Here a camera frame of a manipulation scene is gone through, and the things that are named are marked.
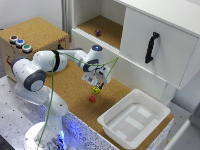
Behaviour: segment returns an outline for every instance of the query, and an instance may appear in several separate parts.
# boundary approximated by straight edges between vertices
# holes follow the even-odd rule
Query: brown box
[[[10,44],[10,36],[16,35],[32,46],[33,51],[23,53],[21,49]],[[36,17],[0,31],[0,50],[6,74],[16,81],[12,70],[11,61],[17,56],[25,56],[32,60],[33,55],[41,50],[57,50],[58,45],[64,49],[69,48],[69,35],[53,26],[40,17]]]

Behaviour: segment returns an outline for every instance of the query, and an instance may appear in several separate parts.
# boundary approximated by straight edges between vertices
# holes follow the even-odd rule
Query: plastic container
[[[169,113],[169,108],[136,89],[97,120],[119,145],[136,149]]]

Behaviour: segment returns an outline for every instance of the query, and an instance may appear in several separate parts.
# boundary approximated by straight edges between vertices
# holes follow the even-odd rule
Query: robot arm
[[[110,75],[107,77],[110,68],[106,65],[91,66],[85,64],[102,64],[102,47],[98,45],[92,46],[88,54],[86,54],[82,49],[76,49],[39,51],[33,56],[32,61],[29,61],[24,57],[17,57],[11,63],[13,74],[27,90],[33,92],[38,91],[44,85],[46,72],[52,70],[52,60],[54,55],[56,55],[53,66],[55,72],[65,69],[69,59],[85,72],[83,79],[91,85],[98,86],[99,83],[102,82],[101,86],[103,86],[104,83],[109,83],[111,80]]]

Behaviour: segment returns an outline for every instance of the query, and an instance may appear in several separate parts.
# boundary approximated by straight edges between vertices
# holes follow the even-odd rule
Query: black handle
[[[148,64],[153,60],[153,57],[151,57],[151,53],[153,50],[154,40],[157,39],[160,35],[156,32],[153,32],[153,36],[151,37],[145,57],[145,63]]]

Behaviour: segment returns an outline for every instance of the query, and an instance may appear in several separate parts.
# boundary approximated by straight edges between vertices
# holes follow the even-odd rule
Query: green cable
[[[79,61],[79,62],[81,62],[81,63],[84,63],[84,64],[86,64],[86,65],[89,65],[89,66],[103,66],[103,65],[107,65],[107,64],[110,64],[110,63],[112,63],[113,61],[115,61],[115,63],[113,64],[113,66],[111,67],[109,73],[108,73],[107,76],[106,76],[106,80],[107,80],[107,78],[108,78],[110,72],[112,71],[113,67],[115,66],[116,62],[117,62],[118,59],[119,59],[119,57],[117,57],[117,58],[111,60],[110,62],[107,62],[107,63],[104,63],[104,64],[94,65],[94,64],[85,63],[85,62],[83,62],[83,61],[81,61],[81,60],[79,60],[79,59],[77,59],[77,58],[75,58],[75,57],[73,57],[73,56],[71,56],[71,55],[69,55],[69,54],[66,54],[66,53],[60,53],[60,54],[62,54],[62,55],[67,55],[67,56],[69,56],[69,57],[72,57],[72,58],[74,58],[75,60],[77,60],[77,61]],[[53,71],[53,68],[54,68],[54,59],[55,59],[55,57],[56,57],[56,55],[53,56],[53,60],[52,60],[52,91],[51,91],[51,100],[50,100],[50,105],[49,105],[49,109],[48,109],[48,114],[47,114],[45,126],[44,126],[44,129],[43,129],[43,131],[42,131],[42,134],[41,134],[41,137],[40,137],[40,140],[39,140],[39,143],[38,143],[38,147],[39,147],[39,145],[40,145],[40,142],[41,142],[41,140],[42,140],[42,136],[43,136],[44,131],[45,131],[46,126],[47,126],[47,122],[48,122],[48,120],[49,120],[49,113],[50,113],[50,109],[51,109],[51,103],[52,103],[52,98],[53,98],[53,89],[54,89],[54,78],[53,78],[53,77],[54,77],[54,71]]]
[[[39,143],[38,143],[38,147],[40,145],[40,142],[42,140],[42,136],[44,134],[44,131],[46,129],[46,126],[47,126],[47,122],[49,120],[49,113],[50,113],[50,109],[51,109],[51,103],[52,103],[52,98],[53,98],[53,89],[54,89],[54,80],[53,80],[53,75],[54,75],[54,71],[53,71],[53,68],[54,68],[54,59],[55,59],[56,55],[53,56],[53,61],[52,61],[52,91],[51,91],[51,100],[50,100],[50,105],[49,105],[49,109],[48,109],[48,113],[47,113],[47,119],[46,119],[46,122],[45,122],[45,125],[44,125],[44,129],[42,131],[42,135],[40,137],[40,140],[39,140]]]

